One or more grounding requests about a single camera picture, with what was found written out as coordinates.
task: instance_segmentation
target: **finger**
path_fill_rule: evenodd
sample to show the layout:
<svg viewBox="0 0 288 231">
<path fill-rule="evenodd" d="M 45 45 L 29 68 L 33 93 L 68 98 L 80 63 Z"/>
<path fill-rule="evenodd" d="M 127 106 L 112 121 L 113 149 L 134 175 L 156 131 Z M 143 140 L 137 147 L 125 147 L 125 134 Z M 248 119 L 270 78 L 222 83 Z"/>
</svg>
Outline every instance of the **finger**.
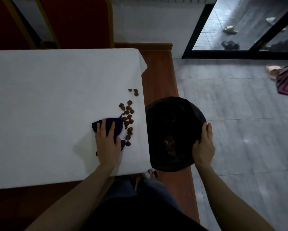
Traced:
<svg viewBox="0 0 288 231">
<path fill-rule="evenodd" d="M 116 138 L 116 149 L 119 150 L 119 152 L 121 152 L 121 140 L 119 137 Z"/>
<path fill-rule="evenodd" d="M 200 140 L 196 140 L 195 143 L 193 144 L 193 147 L 198 147 L 200 144 Z"/>
<path fill-rule="evenodd" d="M 115 122 L 112 123 L 110 131 L 108 132 L 108 137 L 110 137 L 110 139 L 113 139 L 114 137 L 114 130 L 115 130 Z"/>
<path fill-rule="evenodd" d="M 207 136 L 208 136 L 208 139 L 212 141 L 212 126 L 211 126 L 211 123 L 208 123 L 208 126 L 207 126 Z"/>
<path fill-rule="evenodd" d="M 96 142 L 100 139 L 100 123 L 97 123 L 97 132 L 95 133 Z"/>
<path fill-rule="evenodd" d="M 102 119 L 101 128 L 100 128 L 100 137 L 106 138 L 105 119 Z"/>
<path fill-rule="evenodd" d="M 202 127 L 202 139 L 208 139 L 207 136 L 207 122 L 204 122 Z"/>
</svg>

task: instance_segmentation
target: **wooden floor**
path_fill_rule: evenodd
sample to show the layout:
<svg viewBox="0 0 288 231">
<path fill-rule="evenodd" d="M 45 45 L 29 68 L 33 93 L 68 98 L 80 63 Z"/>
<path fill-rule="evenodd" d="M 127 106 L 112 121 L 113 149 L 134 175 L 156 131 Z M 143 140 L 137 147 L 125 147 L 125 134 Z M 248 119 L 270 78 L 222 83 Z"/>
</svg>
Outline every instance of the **wooden floor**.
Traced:
<svg viewBox="0 0 288 231">
<path fill-rule="evenodd" d="M 170 51 L 141 51 L 148 68 L 142 75 L 145 105 L 168 96 L 178 96 Z M 184 214 L 199 223 L 190 167 L 179 172 L 158 172 Z M 0 230 L 24 230 L 43 211 L 78 182 L 0 190 Z"/>
</svg>

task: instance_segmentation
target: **purple cloth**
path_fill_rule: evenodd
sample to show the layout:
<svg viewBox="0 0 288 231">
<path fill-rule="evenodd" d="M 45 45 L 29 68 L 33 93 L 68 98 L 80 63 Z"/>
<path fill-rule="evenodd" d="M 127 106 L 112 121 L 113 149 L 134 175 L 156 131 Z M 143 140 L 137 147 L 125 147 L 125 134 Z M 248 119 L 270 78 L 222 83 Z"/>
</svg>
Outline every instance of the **purple cloth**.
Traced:
<svg viewBox="0 0 288 231">
<path fill-rule="evenodd" d="M 101 123 L 102 120 L 99 120 L 97 122 L 93 122 L 92 123 L 92 129 L 97 132 L 97 123 L 100 123 L 100 127 L 101 127 Z M 119 118 L 106 118 L 105 119 L 105 130 L 106 130 L 106 136 L 108 135 L 112 123 L 115 122 L 115 129 L 114 129 L 114 143 L 116 143 L 116 138 L 117 136 L 119 136 L 119 134 L 121 133 L 121 131 L 123 130 L 123 118 L 120 116 Z M 121 150 L 123 150 L 124 146 L 126 144 L 125 140 L 121 140 Z"/>
</svg>

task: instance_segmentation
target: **red chair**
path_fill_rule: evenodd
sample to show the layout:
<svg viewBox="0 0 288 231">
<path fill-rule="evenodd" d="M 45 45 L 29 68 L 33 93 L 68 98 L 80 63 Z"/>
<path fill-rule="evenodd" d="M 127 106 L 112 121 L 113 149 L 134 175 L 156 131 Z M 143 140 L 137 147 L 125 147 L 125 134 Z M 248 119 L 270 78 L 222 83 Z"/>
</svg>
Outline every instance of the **red chair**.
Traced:
<svg viewBox="0 0 288 231">
<path fill-rule="evenodd" d="M 0 50 L 37 49 L 11 0 L 0 0 Z"/>
<path fill-rule="evenodd" d="M 110 0 L 36 0 L 59 49 L 114 48 Z"/>
</svg>

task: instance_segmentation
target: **person's leg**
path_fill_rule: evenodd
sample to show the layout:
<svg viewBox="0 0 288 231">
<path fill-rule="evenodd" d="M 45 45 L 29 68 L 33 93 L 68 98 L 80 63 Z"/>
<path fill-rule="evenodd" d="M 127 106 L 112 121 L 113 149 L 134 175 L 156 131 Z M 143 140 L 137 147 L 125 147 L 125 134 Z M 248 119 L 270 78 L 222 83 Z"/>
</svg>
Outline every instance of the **person's leg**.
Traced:
<svg viewBox="0 0 288 231">
<path fill-rule="evenodd" d="M 153 176 L 151 176 L 149 179 L 141 180 L 138 183 L 137 192 L 138 194 L 151 198 L 162 199 L 180 211 L 178 204 L 176 203 L 169 190 L 162 182 L 159 182 Z"/>
<path fill-rule="evenodd" d="M 105 193 L 99 204 L 115 197 L 132 197 L 137 195 L 130 179 L 129 175 L 115 177 L 115 181 Z"/>
</svg>

